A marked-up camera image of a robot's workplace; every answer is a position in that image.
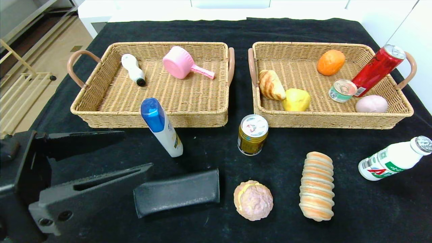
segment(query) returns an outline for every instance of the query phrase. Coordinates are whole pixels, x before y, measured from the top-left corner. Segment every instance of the basket handle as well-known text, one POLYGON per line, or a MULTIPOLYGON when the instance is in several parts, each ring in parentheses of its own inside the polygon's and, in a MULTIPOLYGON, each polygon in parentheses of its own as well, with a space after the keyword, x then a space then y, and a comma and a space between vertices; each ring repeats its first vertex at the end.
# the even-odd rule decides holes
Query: basket handle
POLYGON ((235 56, 234 56, 234 48, 228 48, 228 82, 226 85, 229 87, 232 82, 232 78, 234 77, 234 66, 235 66, 235 56))
POLYGON ((411 54, 409 54, 408 52, 405 52, 405 54, 407 55, 407 60, 411 65, 411 72, 406 79, 404 79, 402 82, 400 82, 397 85, 397 87, 400 89, 403 89, 408 84, 408 82, 411 81, 411 79, 413 79, 414 75, 417 72, 416 60, 414 60, 413 56, 411 56, 411 54))
POLYGON ((81 89, 84 87, 84 82, 81 79, 79 79, 79 77, 73 71, 73 63, 75 63, 75 60, 82 54, 89 55, 91 58, 93 58, 93 60, 95 60, 98 63, 101 62, 100 58, 98 58, 96 55, 86 50, 79 50, 74 52, 70 56, 69 60, 67 60, 67 64, 66 64, 67 72, 69 73, 70 77, 78 84, 78 86, 81 87, 81 89))
POLYGON ((257 80, 257 72, 255 69, 254 50, 252 48, 249 48, 248 50, 248 58, 249 58, 249 72, 251 73, 252 84, 256 88, 258 87, 258 80, 257 80))

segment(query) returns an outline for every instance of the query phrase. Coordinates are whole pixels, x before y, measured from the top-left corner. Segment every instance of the toy croissant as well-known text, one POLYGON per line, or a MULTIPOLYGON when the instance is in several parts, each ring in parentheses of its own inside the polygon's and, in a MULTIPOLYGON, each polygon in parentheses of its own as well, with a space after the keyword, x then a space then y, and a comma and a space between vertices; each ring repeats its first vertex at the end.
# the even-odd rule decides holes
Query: toy croissant
POLYGON ((262 70, 259 74, 260 91, 267 99, 284 100, 285 90, 274 70, 262 70))

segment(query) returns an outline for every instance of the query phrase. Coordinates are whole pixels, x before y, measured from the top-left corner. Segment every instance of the white toy bottle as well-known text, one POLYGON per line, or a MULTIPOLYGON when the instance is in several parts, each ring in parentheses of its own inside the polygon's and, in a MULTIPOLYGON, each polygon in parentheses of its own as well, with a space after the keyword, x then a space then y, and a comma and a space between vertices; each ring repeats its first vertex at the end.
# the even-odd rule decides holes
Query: white toy bottle
POLYGON ((370 181, 394 175, 412 168, 425 155, 432 152, 432 141, 418 136, 411 141, 391 144, 359 163, 360 174, 370 181))
POLYGON ((183 144, 157 99, 148 98, 143 101, 141 116, 171 157, 183 154, 183 144))
POLYGON ((144 72, 138 66, 138 60, 132 54, 124 54, 121 56, 121 65, 129 73, 129 78, 132 79, 138 86, 144 86, 146 80, 144 72))

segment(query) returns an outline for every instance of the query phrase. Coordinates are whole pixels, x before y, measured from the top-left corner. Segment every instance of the toy food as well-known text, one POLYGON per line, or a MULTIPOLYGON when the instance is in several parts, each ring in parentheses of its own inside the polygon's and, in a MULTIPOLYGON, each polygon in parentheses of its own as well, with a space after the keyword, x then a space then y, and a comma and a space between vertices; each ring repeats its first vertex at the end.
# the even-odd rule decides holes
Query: toy food
POLYGON ((299 206, 303 215, 318 222, 330 220, 334 215, 332 159, 323 153, 310 152, 302 174, 299 206))
POLYGON ((299 89, 287 89, 286 98, 282 101, 283 109, 286 111, 305 111, 311 102, 308 92, 299 89))
POLYGON ((267 99, 285 99, 285 90, 276 72, 262 70, 259 75, 260 91, 267 99))
POLYGON ((357 112, 385 113, 388 109, 387 100, 378 95, 370 95, 361 98, 356 104, 357 112))
POLYGON ((338 50, 329 50, 318 60, 317 69, 322 75, 337 73, 345 63, 345 55, 338 50))
POLYGON ((266 186, 249 180, 235 188, 234 205, 241 216, 250 221, 260 220, 273 209, 273 197, 266 186))

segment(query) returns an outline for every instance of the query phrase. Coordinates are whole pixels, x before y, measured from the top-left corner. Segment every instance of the black tablecloth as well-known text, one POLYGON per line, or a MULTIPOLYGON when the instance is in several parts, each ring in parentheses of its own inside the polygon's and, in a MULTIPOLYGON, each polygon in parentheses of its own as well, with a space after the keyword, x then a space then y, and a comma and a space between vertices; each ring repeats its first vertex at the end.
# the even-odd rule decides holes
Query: black tablecloth
MULTIPOLYGON (((358 23, 342 19, 248 19, 109 23, 88 47, 97 56, 114 42, 225 42, 235 49, 235 75, 229 95, 229 121, 222 128, 177 128, 184 155, 171 158, 148 129, 124 129, 126 140, 102 150, 52 163, 53 184, 153 162, 154 179, 218 167, 219 205, 165 211, 138 219, 132 192, 108 205, 79 229, 49 242, 425 242, 432 237, 432 156, 396 176, 371 182, 358 162, 389 144, 432 137, 432 118, 409 87, 403 92, 415 114, 391 130, 271 128, 263 151, 254 157, 237 148, 241 119, 253 113, 247 49, 257 41, 341 42, 379 47, 358 23), (320 151, 334 161, 334 216, 315 222, 299 208, 299 186, 306 153, 320 151), (251 222, 240 216, 233 192, 249 179, 274 196, 270 215, 251 222)), ((81 57, 75 72, 86 79, 95 67, 81 57)), ((403 78, 394 71, 397 82, 403 78)), ((67 76, 33 129, 49 133, 93 131, 70 113, 79 87, 67 76)))

